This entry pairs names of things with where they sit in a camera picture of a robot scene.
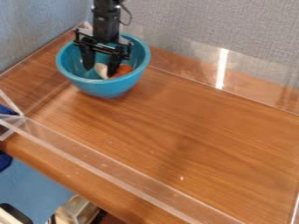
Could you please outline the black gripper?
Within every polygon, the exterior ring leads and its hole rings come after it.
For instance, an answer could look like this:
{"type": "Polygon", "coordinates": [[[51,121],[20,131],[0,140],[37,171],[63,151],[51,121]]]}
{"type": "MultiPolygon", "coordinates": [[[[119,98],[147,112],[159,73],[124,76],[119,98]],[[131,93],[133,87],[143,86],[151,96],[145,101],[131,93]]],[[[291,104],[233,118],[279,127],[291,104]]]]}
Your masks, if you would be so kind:
{"type": "Polygon", "coordinates": [[[89,70],[95,66],[96,53],[111,55],[107,64],[107,76],[112,77],[121,59],[128,60],[132,44],[120,37],[120,25],[129,25],[120,19],[120,11],[131,12],[124,6],[125,0],[93,0],[92,28],[75,30],[73,44],[80,49],[83,66],[89,70]]]}

